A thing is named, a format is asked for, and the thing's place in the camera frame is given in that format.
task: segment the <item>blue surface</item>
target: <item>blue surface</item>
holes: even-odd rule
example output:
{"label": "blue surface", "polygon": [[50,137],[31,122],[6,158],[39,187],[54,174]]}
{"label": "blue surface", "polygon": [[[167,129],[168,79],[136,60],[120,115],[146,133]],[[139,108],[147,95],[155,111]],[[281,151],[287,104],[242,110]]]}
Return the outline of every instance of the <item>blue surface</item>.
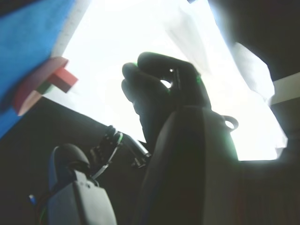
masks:
{"label": "blue surface", "polygon": [[20,81],[49,58],[75,0],[40,0],[0,18],[0,138],[21,118],[11,103]]}

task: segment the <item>green wire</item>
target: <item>green wire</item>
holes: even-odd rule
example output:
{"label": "green wire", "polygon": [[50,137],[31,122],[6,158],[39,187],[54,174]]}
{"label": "green wire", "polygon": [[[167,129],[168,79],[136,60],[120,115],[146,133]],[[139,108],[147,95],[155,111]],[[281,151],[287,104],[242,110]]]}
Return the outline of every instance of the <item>green wire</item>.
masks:
{"label": "green wire", "polygon": [[43,219],[43,216],[45,215],[45,212],[46,212],[46,207],[44,207],[40,217],[39,217],[39,224],[41,225],[42,224],[42,219]]}

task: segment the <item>robotic arm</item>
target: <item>robotic arm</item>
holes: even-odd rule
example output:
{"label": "robotic arm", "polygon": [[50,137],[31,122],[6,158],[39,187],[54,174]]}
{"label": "robotic arm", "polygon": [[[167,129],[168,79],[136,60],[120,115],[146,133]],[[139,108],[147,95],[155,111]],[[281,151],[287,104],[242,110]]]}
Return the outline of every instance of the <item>robotic arm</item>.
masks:
{"label": "robotic arm", "polygon": [[[145,52],[137,65],[125,64],[123,74],[123,91],[140,115],[150,152],[135,153],[141,165],[149,163],[133,224],[237,224],[238,159],[233,129],[225,124],[227,120],[237,128],[237,121],[211,110],[200,75],[188,62]],[[89,160],[70,144],[53,151],[50,225],[116,224],[105,190],[94,181],[120,144],[121,134],[110,129]],[[106,146],[114,149],[102,152]]]}

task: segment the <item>dark background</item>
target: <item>dark background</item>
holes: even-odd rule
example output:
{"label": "dark background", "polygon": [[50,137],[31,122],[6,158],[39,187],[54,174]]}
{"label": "dark background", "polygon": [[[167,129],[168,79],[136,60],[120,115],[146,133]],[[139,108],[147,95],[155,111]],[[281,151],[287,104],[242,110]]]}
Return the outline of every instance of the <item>dark background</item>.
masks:
{"label": "dark background", "polygon": [[[227,44],[240,42],[261,57],[274,81],[300,71],[299,1],[210,3]],[[281,158],[274,162],[242,162],[241,224],[300,224],[299,105],[300,98],[272,106],[289,138]],[[104,125],[43,98],[0,140],[0,224],[33,224],[28,195],[40,196],[47,190],[52,149],[61,143],[74,143],[88,150],[98,143],[104,130]],[[99,180],[120,225],[130,223],[144,175],[143,169],[130,167],[132,159],[123,147]]]}

